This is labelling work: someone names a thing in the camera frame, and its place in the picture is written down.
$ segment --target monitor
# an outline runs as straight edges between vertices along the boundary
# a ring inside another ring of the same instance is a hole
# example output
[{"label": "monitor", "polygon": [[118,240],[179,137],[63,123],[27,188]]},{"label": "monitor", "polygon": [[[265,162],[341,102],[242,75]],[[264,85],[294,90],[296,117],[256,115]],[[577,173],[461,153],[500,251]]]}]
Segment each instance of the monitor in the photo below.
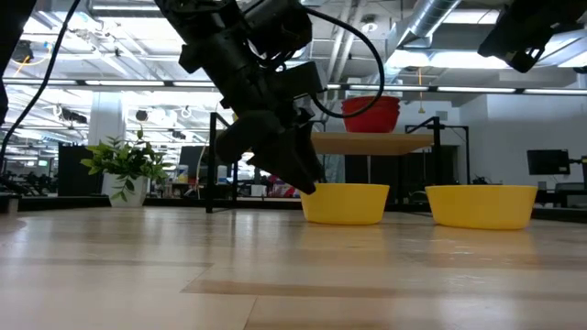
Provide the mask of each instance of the monitor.
[{"label": "monitor", "polygon": [[528,150],[530,175],[569,175],[570,160],[567,150]]}]

